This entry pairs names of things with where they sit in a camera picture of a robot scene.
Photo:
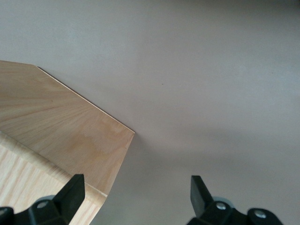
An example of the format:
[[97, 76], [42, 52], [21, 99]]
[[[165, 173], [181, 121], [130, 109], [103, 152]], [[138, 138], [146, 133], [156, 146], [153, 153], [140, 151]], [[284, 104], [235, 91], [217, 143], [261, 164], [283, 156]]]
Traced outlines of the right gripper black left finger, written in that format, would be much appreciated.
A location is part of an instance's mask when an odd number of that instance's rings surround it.
[[15, 225], [68, 225], [85, 199], [84, 175], [74, 175], [52, 198], [42, 198], [14, 215]]

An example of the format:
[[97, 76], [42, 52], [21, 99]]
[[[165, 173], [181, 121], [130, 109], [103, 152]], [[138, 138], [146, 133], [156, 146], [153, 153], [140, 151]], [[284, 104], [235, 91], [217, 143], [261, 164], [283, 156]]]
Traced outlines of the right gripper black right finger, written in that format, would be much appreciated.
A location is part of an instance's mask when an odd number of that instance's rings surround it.
[[212, 197], [201, 176], [191, 176], [190, 200], [195, 212], [191, 225], [280, 225], [279, 218], [269, 210], [251, 208], [247, 214], [236, 210], [222, 197]]

